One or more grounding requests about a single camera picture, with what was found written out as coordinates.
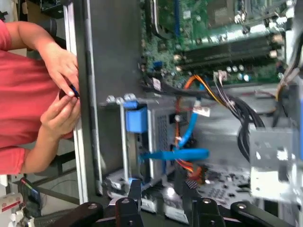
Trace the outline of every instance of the screw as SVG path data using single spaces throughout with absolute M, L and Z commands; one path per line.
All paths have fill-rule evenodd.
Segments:
M 182 116 L 180 116 L 180 115 L 177 114 L 177 115 L 175 116 L 175 121 L 176 121 L 176 122 L 182 121 Z
M 129 203 L 129 200 L 125 199 L 125 200 L 122 201 L 122 203 L 124 203 L 124 204 Z
M 238 206 L 240 209 L 245 209 L 245 208 L 246 208 L 246 206 L 245 206 L 244 204 L 242 204 L 242 203 L 239 203 L 237 206 Z
M 125 101 L 132 101 L 135 100 L 136 96 L 133 93 L 125 94 L 124 95 L 124 100 Z
M 293 1 L 291 1 L 291 0 L 287 1 L 287 2 L 286 2 L 286 5 L 287 5 L 288 7 L 291 7 L 291 6 L 293 5 Z
M 94 204 L 94 203 L 93 203 L 93 204 L 91 204 L 91 205 L 89 206 L 89 209 L 90 209 L 90 210 L 95 209 L 95 208 L 97 208 L 97 205 L 96 205 L 96 204 Z
M 206 204 L 211 203 L 210 199 L 203 199 L 202 201 L 203 201 L 203 203 L 206 203 Z
M 107 101 L 108 103 L 114 103 L 115 100 L 116 100 L 116 99 L 115 99 L 114 96 L 108 96 L 107 99 L 106 99 L 106 101 Z
M 122 103 L 124 103 L 124 99 L 122 97 L 118 97 L 118 98 L 116 98 L 116 103 L 122 104 Z

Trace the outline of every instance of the black ram slot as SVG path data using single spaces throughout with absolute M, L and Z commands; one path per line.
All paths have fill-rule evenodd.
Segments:
M 215 59 L 215 60 L 210 60 L 210 61 L 199 61 L 199 62 L 194 62 L 194 63 L 187 63 L 187 64 L 180 64 L 178 65 L 182 70 L 192 70 L 192 69 L 197 69 L 201 67 L 212 67 L 214 65 L 224 65 L 227 62 L 235 62 L 235 61 L 240 61 L 245 63 L 246 61 L 250 61 L 252 59 L 256 58 L 262 58 L 264 60 L 273 60 L 269 56 L 269 50 L 267 51 L 260 51 L 260 52 L 253 52 L 253 53 L 247 53 L 243 55 L 232 55 L 229 57 L 224 57 L 220 59 Z
M 271 40 L 272 35 L 267 35 L 234 43 L 184 51 L 182 53 L 183 60 L 178 62 L 177 65 L 183 70 L 189 70 L 227 62 L 245 62 L 255 58 L 270 59 L 270 51 L 281 48 L 280 45 L 271 42 Z
M 253 38 L 249 40 L 241 40 L 234 43 L 226 43 L 208 48 L 201 48 L 183 52 L 184 60 L 178 65 L 213 61 L 216 59 L 232 58 L 236 55 L 251 55 L 254 52 L 271 51 L 279 48 L 277 45 L 270 42 L 271 35 Z

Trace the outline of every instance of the finger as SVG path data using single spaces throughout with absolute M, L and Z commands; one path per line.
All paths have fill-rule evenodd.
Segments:
M 76 105 L 74 106 L 70 118 L 68 119 L 68 124 L 74 126 L 80 117 L 80 100 L 77 100 Z
M 72 57 L 72 63 L 74 64 L 74 66 L 76 66 L 78 68 L 78 60 L 77 60 L 77 56 L 73 56 Z
M 69 81 L 71 82 L 71 84 L 74 85 L 74 87 L 76 88 L 76 90 L 79 91 L 78 69 L 77 69 L 77 67 L 73 63 L 70 63 L 68 65 L 68 67 L 74 72 L 74 75 L 75 75 L 75 77 L 73 76 L 71 79 L 69 79 Z
M 72 100 L 61 110 L 61 112 L 53 120 L 51 120 L 51 124 L 59 126 L 65 123 L 69 119 L 76 103 L 77 98 L 72 98 Z
M 74 69 L 72 70 L 69 66 L 64 67 L 60 73 L 65 76 L 71 84 L 74 85 L 74 87 L 78 87 L 78 70 L 74 66 Z
M 70 86 L 68 86 L 68 83 L 66 82 L 64 77 L 61 75 L 61 73 L 56 72 L 56 73 L 53 73 L 51 76 L 52 76 L 52 78 L 55 78 L 53 80 L 55 81 L 57 86 L 59 88 L 61 88 L 68 96 L 70 96 L 70 97 L 74 96 L 74 92 L 72 91 Z
M 50 105 L 48 110 L 45 112 L 46 118 L 48 120 L 55 118 L 70 101 L 71 97 L 69 96 L 64 96 L 60 100 L 56 98 L 55 101 Z

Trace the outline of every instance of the metal bracket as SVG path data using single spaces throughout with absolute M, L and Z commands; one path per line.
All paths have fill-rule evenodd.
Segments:
M 254 197 L 301 203 L 293 142 L 291 129 L 250 131 L 250 184 Z

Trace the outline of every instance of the motherboard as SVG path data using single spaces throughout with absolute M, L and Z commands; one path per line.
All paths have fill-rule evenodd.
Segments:
M 182 87 L 192 74 L 211 85 L 276 83 L 284 72 L 286 1 L 142 0 L 147 72 Z

